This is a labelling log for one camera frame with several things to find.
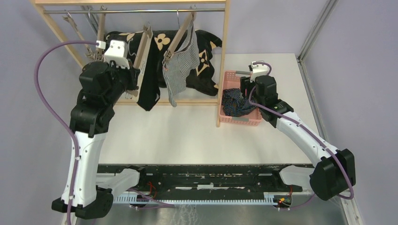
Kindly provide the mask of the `navy striped underwear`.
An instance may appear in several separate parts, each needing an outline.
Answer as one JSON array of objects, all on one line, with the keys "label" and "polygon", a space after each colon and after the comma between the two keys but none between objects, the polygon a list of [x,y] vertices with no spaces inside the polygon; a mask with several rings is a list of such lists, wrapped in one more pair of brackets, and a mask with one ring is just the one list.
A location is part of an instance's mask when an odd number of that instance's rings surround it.
[{"label": "navy striped underwear", "polygon": [[256,109],[243,97],[239,88],[224,89],[221,104],[224,114],[231,117],[246,116]]}]

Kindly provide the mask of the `black underwear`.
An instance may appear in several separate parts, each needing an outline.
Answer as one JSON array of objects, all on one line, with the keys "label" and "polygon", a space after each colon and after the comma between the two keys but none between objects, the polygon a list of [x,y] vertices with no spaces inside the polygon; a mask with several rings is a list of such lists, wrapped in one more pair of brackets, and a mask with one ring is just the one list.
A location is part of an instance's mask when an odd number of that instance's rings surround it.
[{"label": "black underwear", "polygon": [[157,78],[158,61],[159,49],[154,38],[152,38],[143,76],[142,87],[140,88],[139,99],[137,102],[137,104],[145,111],[152,110],[161,96]]}]

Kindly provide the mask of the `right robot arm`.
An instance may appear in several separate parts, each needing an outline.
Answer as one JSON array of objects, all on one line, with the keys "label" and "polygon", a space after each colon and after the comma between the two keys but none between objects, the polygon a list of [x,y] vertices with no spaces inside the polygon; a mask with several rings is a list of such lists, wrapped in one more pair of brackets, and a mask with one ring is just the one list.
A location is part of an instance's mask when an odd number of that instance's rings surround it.
[{"label": "right robot arm", "polygon": [[286,135],[310,160],[312,167],[286,166],[271,178],[277,191],[289,185],[311,190],[327,201],[335,196],[354,198],[356,184],[355,158],[349,149],[340,150],[316,134],[294,111],[279,98],[274,77],[261,75],[252,80],[240,78],[242,97],[257,107],[262,118]]}]

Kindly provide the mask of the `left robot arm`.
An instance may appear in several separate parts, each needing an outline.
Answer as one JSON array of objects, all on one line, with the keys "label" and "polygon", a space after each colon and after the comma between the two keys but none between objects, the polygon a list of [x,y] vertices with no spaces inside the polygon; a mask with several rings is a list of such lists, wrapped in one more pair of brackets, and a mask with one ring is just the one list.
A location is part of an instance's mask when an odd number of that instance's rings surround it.
[{"label": "left robot arm", "polygon": [[138,88],[139,73],[135,68],[99,61],[84,66],[79,76],[82,88],[68,125],[72,134],[69,174],[63,194],[52,202],[53,210],[71,212],[85,220],[103,218],[123,192],[146,188],[144,168],[136,166],[123,168],[101,184],[96,182],[100,152],[115,115],[114,106],[124,92]]}]

